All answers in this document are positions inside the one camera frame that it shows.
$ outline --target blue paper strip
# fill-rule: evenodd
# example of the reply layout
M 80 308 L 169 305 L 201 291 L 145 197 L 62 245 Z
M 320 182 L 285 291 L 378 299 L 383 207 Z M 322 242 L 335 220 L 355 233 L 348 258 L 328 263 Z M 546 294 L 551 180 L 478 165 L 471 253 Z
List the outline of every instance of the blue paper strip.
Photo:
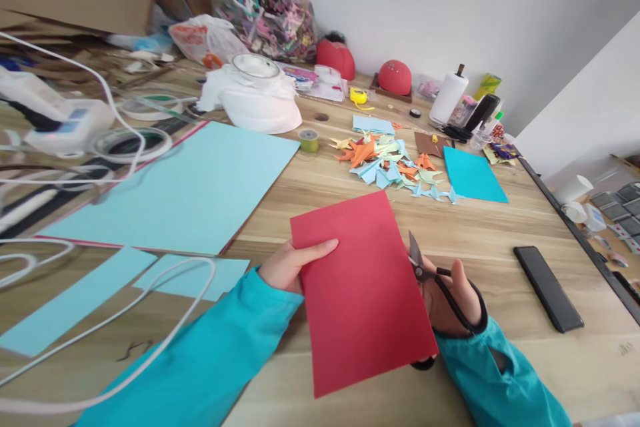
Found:
M 300 143 L 209 122 L 99 205 L 41 235 L 149 250 L 218 254 L 240 230 Z
M 456 193 L 467 198 L 509 202 L 484 157 L 444 147 L 449 181 Z
M 387 135 L 395 135 L 393 125 L 388 120 L 382 120 L 372 117 L 353 116 L 353 129 L 355 131 L 372 131 L 373 133 L 386 133 Z
M 157 257 L 124 247 L 0 336 L 0 347 L 34 357 L 104 304 Z
M 158 275 L 166 269 L 189 257 L 165 255 L 141 276 L 134 287 L 145 289 L 151 285 Z M 207 289 L 205 300 L 216 302 L 222 294 L 231 291 L 244 275 L 249 260 L 213 259 L 215 261 L 215 277 Z M 196 298 L 211 275 L 211 266 L 207 262 L 189 262 L 163 276 L 154 287 L 154 292 Z

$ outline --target plastic bag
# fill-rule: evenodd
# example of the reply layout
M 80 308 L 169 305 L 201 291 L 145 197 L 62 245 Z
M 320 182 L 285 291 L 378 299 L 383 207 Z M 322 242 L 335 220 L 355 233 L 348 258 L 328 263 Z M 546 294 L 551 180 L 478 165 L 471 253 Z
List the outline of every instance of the plastic bag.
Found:
M 315 57 L 310 0 L 213 0 L 213 14 L 230 21 L 258 55 L 288 61 Z
M 249 50 L 233 33 L 233 25 L 210 15 L 198 15 L 169 27 L 169 34 L 186 58 L 207 68 L 221 67 Z

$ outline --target black phone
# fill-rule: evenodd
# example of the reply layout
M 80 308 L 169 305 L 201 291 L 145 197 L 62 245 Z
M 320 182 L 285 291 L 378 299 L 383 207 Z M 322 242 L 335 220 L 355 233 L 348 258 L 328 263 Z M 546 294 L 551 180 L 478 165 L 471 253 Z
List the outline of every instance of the black phone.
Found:
M 585 323 L 536 247 L 514 247 L 513 253 L 527 274 L 535 293 L 558 332 L 584 327 Z

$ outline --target red paper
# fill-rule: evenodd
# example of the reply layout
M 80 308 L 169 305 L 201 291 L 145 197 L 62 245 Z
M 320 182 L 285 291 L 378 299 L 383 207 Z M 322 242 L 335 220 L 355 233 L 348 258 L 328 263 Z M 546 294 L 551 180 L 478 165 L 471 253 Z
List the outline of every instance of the red paper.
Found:
M 337 238 L 302 271 L 316 398 L 438 353 L 384 191 L 291 219 L 293 245 Z

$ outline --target teal jacket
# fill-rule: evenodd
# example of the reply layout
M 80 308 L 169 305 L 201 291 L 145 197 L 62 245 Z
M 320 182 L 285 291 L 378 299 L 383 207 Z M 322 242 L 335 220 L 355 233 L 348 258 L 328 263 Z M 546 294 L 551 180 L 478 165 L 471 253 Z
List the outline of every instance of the teal jacket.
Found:
M 303 300 L 269 287 L 251 270 L 218 304 L 182 329 L 130 386 L 88 409 L 78 427 L 220 425 L 275 351 Z M 571 425 L 560 403 L 493 319 L 471 339 L 437 335 L 437 341 L 479 426 Z M 489 348 L 506 355 L 504 373 Z M 130 365 L 107 390 L 150 354 Z

